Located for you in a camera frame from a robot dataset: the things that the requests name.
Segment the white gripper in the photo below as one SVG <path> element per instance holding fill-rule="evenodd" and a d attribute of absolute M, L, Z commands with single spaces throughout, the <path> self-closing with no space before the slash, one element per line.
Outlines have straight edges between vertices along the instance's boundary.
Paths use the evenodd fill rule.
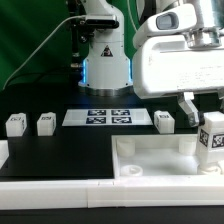
<path fill-rule="evenodd" d="M 134 92 L 142 99 L 179 93 L 178 104 L 191 127 L 199 125 L 194 93 L 219 89 L 224 110 L 224 46 L 192 50 L 182 35 L 152 37 L 136 51 L 132 75 Z"/>

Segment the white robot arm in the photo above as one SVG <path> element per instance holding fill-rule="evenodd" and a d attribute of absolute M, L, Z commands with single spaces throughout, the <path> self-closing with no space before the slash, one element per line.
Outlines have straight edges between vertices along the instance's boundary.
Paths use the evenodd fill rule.
<path fill-rule="evenodd" d="M 136 53 L 124 52 L 124 16 L 107 0 L 67 0 L 72 64 L 94 95 L 133 88 L 141 99 L 176 96 L 191 126 L 196 94 L 224 90 L 224 0 L 134 0 Z"/>

